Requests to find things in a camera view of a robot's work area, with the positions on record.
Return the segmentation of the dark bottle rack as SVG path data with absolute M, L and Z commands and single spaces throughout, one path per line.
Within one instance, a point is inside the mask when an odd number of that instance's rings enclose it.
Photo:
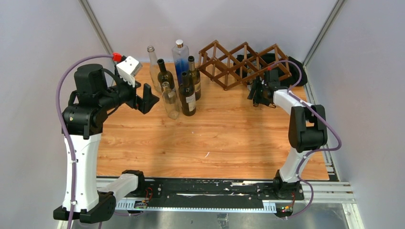
M 186 72 L 181 73 L 179 96 L 182 112 L 185 116 L 193 116 L 196 113 L 196 96 L 192 78 Z

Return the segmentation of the blue square glass bottle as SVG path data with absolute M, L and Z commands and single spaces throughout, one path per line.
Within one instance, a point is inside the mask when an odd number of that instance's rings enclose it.
M 183 40 L 176 40 L 175 46 L 172 48 L 172 56 L 174 60 L 175 70 L 178 85 L 182 84 L 182 73 L 189 70 L 189 47 L 183 43 Z

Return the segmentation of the small clear bottle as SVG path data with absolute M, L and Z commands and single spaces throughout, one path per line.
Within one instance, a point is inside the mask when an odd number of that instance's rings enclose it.
M 254 73 L 254 71 L 250 68 L 247 69 L 247 76 L 250 76 Z M 262 80 L 262 77 L 260 75 L 256 76 L 255 78 L 252 78 L 251 80 L 247 81 L 247 89 L 251 91 L 253 84 L 256 79 Z

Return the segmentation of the clear round glass bottle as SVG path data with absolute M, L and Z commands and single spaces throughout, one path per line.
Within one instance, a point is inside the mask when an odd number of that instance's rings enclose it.
M 158 81 L 158 74 L 160 72 L 158 63 L 157 63 L 157 56 L 155 53 L 155 49 L 153 46 L 148 46 L 147 47 L 147 51 L 149 54 L 149 61 L 150 61 L 150 65 L 149 65 L 149 73 L 150 73 L 150 77 L 154 86 L 154 89 L 160 93 L 161 92 L 161 86 L 160 83 Z

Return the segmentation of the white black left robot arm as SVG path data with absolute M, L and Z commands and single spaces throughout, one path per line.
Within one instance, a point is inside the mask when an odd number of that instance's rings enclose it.
M 119 63 L 110 72 L 93 63 L 78 67 L 74 73 L 76 90 L 62 112 L 69 178 L 63 204 L 53 211 L 54 219 L 104 222 L 112 217 L 116 204 L 126 195 L 145 194 L 145 177 L 139 170 L 125 170 L 106 187 L 96 186 L 98 148 L 110 110 L 126 104 L 146 114 L 159 101 L 148 84 L 143 85 L 143 96 L 136 94 L 140 83 L 135 77 L 141 67 Z

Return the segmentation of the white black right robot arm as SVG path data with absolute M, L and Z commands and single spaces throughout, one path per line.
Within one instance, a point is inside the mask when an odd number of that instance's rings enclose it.
M 248 96 L 254 106 L 260 104 L 282 108 L 289 115 L 288 141 L 290 152 L 273 179 L 273 194 L 285 199 L 297 191 L 299 177 L 310 158 L 310 152 L 324 146 L 328 139 L 322 105 L 303 101 L 285 86 L 281 86 L 277 70 L 266 70 L 263 77 L 252 82 Z

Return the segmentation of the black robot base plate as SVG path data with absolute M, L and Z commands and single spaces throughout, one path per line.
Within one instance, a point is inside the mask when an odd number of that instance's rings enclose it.
M 271 180 L 154 178 L 129 193 L 117 210 L 278 213 L 304 199 L 300 183 L 277 188 Z

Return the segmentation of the dark bottle white label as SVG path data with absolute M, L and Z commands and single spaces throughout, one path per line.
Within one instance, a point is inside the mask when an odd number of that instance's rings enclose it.
M 163 83 L 168 82 L 170 85 L 170 88 L 175 91 L 175 84 L 174 84 L 174 78 L 173 75 L 170 71 L 166 69 L 165 62 L 163 59 L 158 59 L 157 64 L 159 66 L 160 72 L 158 73 L 158 81 L 161 86 L 161 91 L 163 92 Z

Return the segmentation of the dark bottle barcode label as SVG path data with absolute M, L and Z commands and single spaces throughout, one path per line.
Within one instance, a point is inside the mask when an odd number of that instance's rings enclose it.
M 199 70 L 195 67 L 195 59 L 193 56 L 188 57 L 189 64 L 189 75 L 192 79 L 196 100 L 198 101 L 201 97 L 201 76 Z

